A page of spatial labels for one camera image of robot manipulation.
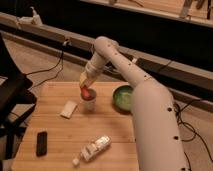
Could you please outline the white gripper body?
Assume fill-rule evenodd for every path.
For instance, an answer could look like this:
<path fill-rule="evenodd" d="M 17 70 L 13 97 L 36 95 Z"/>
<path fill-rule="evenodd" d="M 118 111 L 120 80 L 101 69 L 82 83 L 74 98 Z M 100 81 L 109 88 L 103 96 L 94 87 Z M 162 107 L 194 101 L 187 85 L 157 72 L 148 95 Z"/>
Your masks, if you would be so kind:
<path fill-rule="evenodd" d="M 95 81 L 103 72 L 106 62 L 89 60 L 85 66 L 85 78 L 87 81 Z"/>

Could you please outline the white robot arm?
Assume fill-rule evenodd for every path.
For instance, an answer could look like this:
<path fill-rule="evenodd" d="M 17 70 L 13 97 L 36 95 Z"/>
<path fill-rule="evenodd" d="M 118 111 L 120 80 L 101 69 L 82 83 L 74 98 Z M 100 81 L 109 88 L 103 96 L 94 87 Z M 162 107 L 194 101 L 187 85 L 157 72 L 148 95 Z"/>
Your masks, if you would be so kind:
<path fill-rule="evenodd" d="M 94 54 L 80 76 L 89 88 L 111 62 L 133 88 L 131 113 L 140 171 L 187 171 L 171 92 L 154 77 L 128 60 L 118 43 L 104 36 L 94 40 Z"/>

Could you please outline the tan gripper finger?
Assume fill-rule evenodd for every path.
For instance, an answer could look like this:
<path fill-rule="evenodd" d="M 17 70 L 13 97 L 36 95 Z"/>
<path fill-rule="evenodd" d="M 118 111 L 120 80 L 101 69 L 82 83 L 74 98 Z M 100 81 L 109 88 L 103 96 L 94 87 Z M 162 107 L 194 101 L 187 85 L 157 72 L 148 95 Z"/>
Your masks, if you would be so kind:
<path fill-rule="evenodd" d="M 80 86 L 80 88 L 83 88 L 84 86 L 87 86 L 86 82 L 87 82 L 87 75 L 85 75 L 84 73 L 82 73 L 80 75 L 80 79 L 79 79 L 79 86 Z"/>
<path fill-rule="evenodd" d="M 96 80 L 87 80 L 87 82 L 85 83 L 87 89 L 91 88 L 91 86 L 95 83 Z"/>

